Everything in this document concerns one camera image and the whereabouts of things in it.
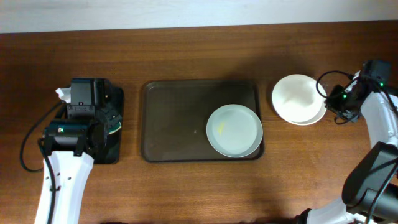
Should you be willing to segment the pink plate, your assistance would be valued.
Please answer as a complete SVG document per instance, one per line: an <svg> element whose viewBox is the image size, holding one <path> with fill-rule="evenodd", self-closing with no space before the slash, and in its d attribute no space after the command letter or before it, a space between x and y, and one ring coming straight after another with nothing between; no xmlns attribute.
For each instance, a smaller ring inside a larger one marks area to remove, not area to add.
<svg viewBox="0 0 398 224"><path fill-rule="evenodd" d="M289 123L307 126L321 120L326 112L322 97L310 95L288 95L280 101L281 117Z"/></svg>

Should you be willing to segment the cream white plate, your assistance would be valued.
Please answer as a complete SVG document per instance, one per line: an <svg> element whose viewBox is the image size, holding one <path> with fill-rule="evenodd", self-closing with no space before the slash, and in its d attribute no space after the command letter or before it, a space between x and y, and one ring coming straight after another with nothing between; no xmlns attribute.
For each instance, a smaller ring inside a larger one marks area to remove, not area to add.
<svg viewBox="0 0 398 224"><path fill-rule="evenodd" d="M323 87L315 79L295 74L275 84L271 101L283 120L305 126L318 122L326 113L324 94Z"/></svg>

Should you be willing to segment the light blue plate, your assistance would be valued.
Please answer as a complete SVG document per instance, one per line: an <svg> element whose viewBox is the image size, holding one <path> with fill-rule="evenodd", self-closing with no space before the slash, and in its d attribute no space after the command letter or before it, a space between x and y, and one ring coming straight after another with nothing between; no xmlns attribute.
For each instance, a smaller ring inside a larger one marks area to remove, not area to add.
<svg viewBox="0 0 398 224"><path fill-rule="evenodd" d="M206 136L212 148L231 158L242 158L261 145L262 123L258 115L243 105L230 104L216 109L208 118Z"/></svg>

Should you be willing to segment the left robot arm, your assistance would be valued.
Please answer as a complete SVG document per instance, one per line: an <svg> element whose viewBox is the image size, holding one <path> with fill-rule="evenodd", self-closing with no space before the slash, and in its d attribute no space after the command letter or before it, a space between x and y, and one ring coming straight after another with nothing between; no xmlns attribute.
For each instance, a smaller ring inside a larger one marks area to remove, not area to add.
<svg viewBox="0 0 398 224"><path fill-rule="evenodd" d="M38 140L44 178L36 223L78 223L93 166L119 160L124 92L105 78L56 90L57 114Z"/></svg>

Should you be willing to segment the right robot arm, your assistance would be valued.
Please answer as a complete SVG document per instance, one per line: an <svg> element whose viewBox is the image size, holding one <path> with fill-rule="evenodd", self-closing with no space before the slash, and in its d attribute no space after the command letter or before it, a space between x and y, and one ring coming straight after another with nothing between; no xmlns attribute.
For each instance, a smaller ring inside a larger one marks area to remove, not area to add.
<svg viewBox="0 0 398 224"><path fill-rule="evenodd" d="M346 86L337 85L325 98L338 125L364 118L370 151L346 178L341 197L308 208L294 224L394 223L397 221L397 89L389 87L391 64L368 60Z"/></svg>

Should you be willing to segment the green and yellow sponge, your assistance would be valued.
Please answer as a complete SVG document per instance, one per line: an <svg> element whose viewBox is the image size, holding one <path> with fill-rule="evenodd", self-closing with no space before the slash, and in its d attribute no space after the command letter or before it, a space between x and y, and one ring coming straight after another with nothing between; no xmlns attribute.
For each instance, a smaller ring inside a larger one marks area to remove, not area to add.
<svg viewBox="0 0 398 224"><path fill-rule="evenodd" d="M109 134L114 134L118 132L121 129L121 127L122 127L121 122L118 122L112 128L109 129Z"/></svg>

